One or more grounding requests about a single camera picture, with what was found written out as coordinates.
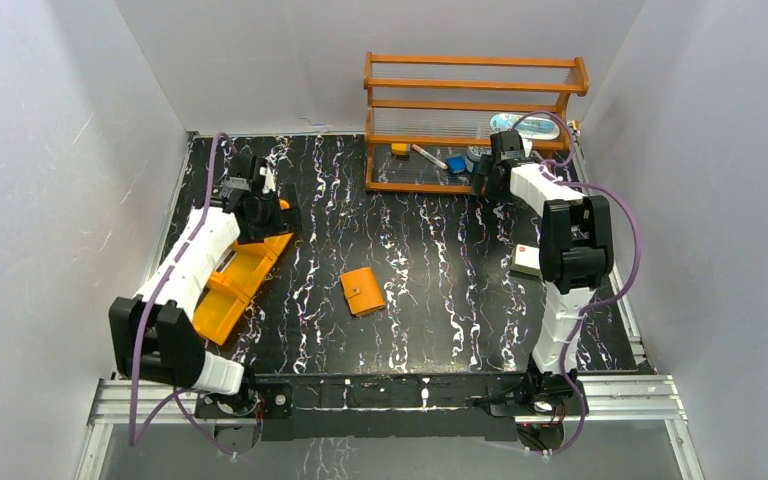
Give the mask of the orange leather card holder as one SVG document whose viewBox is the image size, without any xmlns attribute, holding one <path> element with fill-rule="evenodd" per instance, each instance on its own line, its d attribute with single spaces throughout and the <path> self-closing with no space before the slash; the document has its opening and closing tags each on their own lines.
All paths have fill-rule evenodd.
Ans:
<svg viewBox="0 0 768 480">
<path fill-rule="evenodd" d="M 386 306 L 384 295 L 371 267 L 343 273 L 340 283 L 352 316 L 362 317 Z"/>
</svg>

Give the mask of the orange three-compartment plastic bin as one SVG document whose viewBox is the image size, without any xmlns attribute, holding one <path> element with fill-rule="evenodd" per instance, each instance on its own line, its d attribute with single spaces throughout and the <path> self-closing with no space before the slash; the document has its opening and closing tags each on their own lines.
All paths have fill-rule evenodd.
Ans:
<svg viewBox="0 0 768 480">
<path fill-rule="evenodd" d="M 286 233 L 230 246 L 197 303 L 192 321 L 197 334 L 217 345 L 228 340 L 293 236 Z"/>
</svg>

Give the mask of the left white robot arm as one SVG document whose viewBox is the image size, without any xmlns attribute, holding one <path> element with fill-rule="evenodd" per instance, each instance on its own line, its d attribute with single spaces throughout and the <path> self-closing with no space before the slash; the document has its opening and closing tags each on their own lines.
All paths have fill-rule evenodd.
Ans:
<svg viewBox="0 0 768 480">
<path fill-rule="evenodd" d="M 192 211 L 150 279 L 113 301 L 109 323 L 119 373 L 218 394 L 231 414 L 246 416 L 259 400 L 250 373 L 205 344 L 229 339 L 302 222 L 294 184 L 276 185 L 262 157 L 233 159 L 236 174 Z"/>
</svg>

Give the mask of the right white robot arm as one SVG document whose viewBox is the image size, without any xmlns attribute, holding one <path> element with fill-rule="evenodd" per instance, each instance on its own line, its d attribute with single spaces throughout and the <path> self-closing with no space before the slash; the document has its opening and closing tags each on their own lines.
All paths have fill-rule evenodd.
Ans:
<svg viewBox="0 0 768 480">
<path fill-rule="evenodd" d="M 516 131 L 493 133 L 490 149 L 479 162 L 472 194 L 519 200 L 539 215 L 538 265 L 546 305 L 532 359 L 541 374 L 569 375 L 577 368 L 581 310 L 614 265 L 610 203 L 529 160 Z"/>
</svg>

